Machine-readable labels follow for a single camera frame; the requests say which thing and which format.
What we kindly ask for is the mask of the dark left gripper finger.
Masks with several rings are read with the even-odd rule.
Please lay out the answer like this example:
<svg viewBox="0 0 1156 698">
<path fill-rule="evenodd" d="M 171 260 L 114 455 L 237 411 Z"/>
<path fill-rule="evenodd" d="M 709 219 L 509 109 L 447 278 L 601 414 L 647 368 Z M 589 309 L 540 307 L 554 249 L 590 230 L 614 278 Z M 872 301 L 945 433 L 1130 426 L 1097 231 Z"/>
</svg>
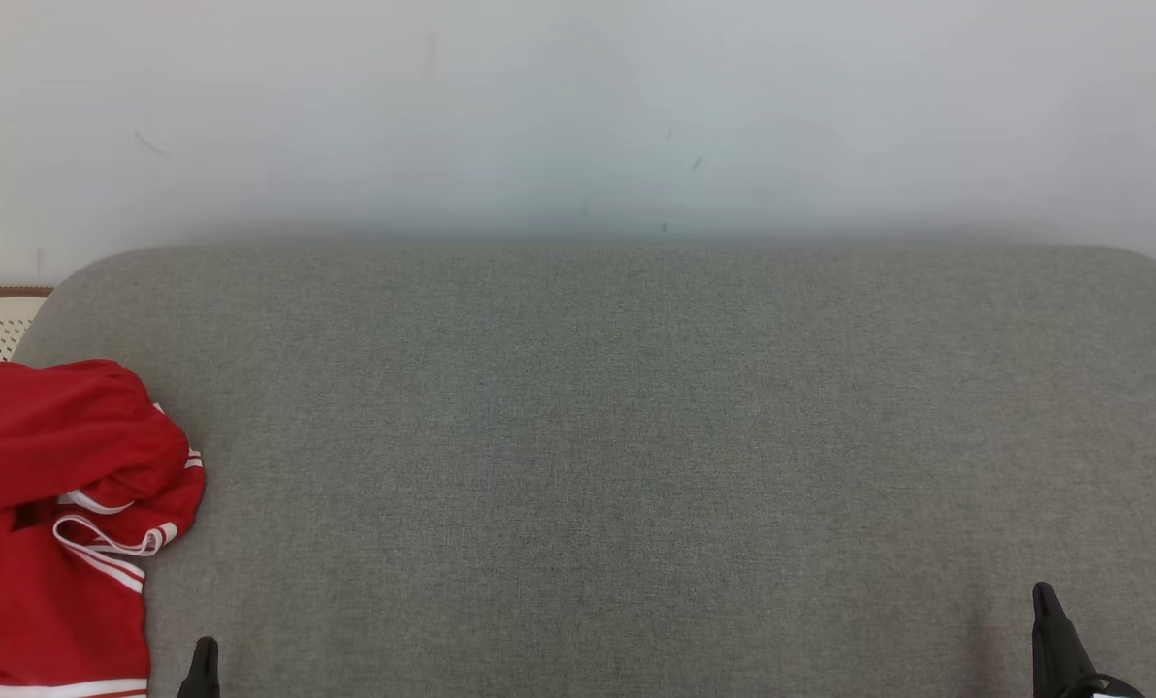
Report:
<svg viewBox="0 0 1156 698">
<path fill-rule="evenodd" d="M 197 641 L 186 677 L 180 682 L 178 698 L 220 698 L 218 643 L 214 637 Z"/>
</svg>

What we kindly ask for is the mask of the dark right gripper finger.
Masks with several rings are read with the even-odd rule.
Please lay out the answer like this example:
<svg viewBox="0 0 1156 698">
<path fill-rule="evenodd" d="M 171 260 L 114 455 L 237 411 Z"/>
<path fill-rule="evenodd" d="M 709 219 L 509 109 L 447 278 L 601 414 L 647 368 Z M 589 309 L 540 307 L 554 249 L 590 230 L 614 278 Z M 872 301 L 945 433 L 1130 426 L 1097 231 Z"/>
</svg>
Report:
<svg viewBox="0 0 1156 698">
<path fill-rule="evenodd" d="M 1048 582 L 1032 587 L 1032 695 L 1092 697 L 1102 692 L 1102 680 L 1069 616 Z"/>
</svg>

